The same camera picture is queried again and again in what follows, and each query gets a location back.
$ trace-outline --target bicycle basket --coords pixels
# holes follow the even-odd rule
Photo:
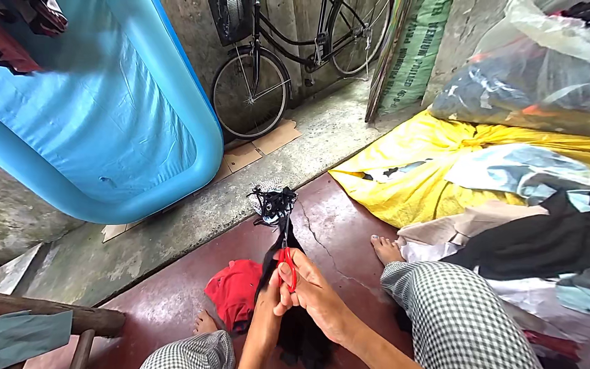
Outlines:
[[[252,33],[252,0],[209,0],[209,7],[222,46]]]

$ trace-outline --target floor crack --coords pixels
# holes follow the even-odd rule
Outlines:
[[[320,245],[320,246],[323,247],[323,249],[325,250],[325,252],[327,253],[327,255],[329,255],[329,257],[332,259],[332,264],[334,266],[334,270],[337,273],[340,274],[341,278],[348,279],[350,281],[355,281],[357,284],[359,284],[360,286],[362,286],[365,289],[367,289],[373,295],[379,296],[378,294],[376,294],[373,291],[372,288],[366,286],[362,281],[359,281],[356,278],[353,278],[353,277],[350,277],[350,276],[346,276],[343,272],[341,272],[341,271],[338,270],[338,267],[336,266],[336,260],[334,260],[334,257],[329,252],[329,250],[327,249],[327,247],[325,245],[323,245],[323,243],[320,242],[320,240],[318,240],[318,236],[315,234],[315,232],[313,231],[313,229],[311,229],[311,220],[309,219],[309,216],[306,214],[306,210],[304,209],[304,205],[302,205],[301,203],[299,205],[301,205],[301,212],[304,214],[304,218],[306,219],[306,227],[309,229],[309,232],[313,235],[313,239],[315,239],[315,241],[318,243],[318,245]]]
[[[323,249],[327,252],[327,255],[329,255],[329,257],[332,259],[332,264],[334,265],[334,270],[336,272],[340,273],[342,276],[345,276],[343,273],[341,273],[338,270],[338,267],[336,266],[336,261],[334,260],[334,257],[329,252],[327,247],[325,245],[323,245],[323,243],[318,240],[318,236],[315,234],[313,229],[311,229],[311,220],[309,220],[309,216],[306,214],[306,210],[304,209],[304,205],[302,205],[301,203],[299,203],[299,205],[301,206],[301,212],[304,214],[304,218],[306,218],[306,227],[309,229],[309,232],[313,235],[313,239],[315,239],[315,241],[318,243],[318,245],[323,247]]]

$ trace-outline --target black and white checkered fabric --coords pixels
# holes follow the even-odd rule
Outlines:
[[[202,333],[154,351],[140,369],[234,369],[236,360],[226,331]]]
[[[393,262],[381,286],[413,325],[425,369],[540,368],[528,341],[479,275],[438,261]]]

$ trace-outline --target red painted floor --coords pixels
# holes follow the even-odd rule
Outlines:
[[[328,173],[298,193],[291,220],[307,255],[359,318],[412,356],[410,336],[399,331],[395,323],[395,302],[381,290],[383,267],[369,242],[371,234],[395,239],[395,228],[350,199]],[[273,229],[255,227],[254,219],[242,222],[106,303],[103,307],[124,312],[127,322],[121,337],[95,339],[88,367],[139,368],[155,349],[191,336],[199,309],[208,310],[217,319],[215,307],[203,291],[209,279],[230,260],[261,263],[277,238]],[[76,337],[72,338],[70,345],[29,360],[25,368],[68,368],[76,344]],[[234,340],[237,358],[243,340]],[[289,368],[278,357],[279,350],[275,349],[268,368]],[[339,348],[331,368],[365,365]]]

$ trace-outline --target scissors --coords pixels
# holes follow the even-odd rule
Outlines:
[[[295,264],[291,258],[291,248],[286,245],[286,239],[289,237],[289,227],[291,226],[291,217],[286,218],[286,231],[284,232],[284,240],[281,243],[281,249],[279,250],[279,262],[277,265],[286,263],[291,268],[291,275],[293,276],[293,284],[289,286],[289,292],[295,292],[297,286],[297,277],[295,274]],[[281,286],[281,275],[279,276],[279,285]]]

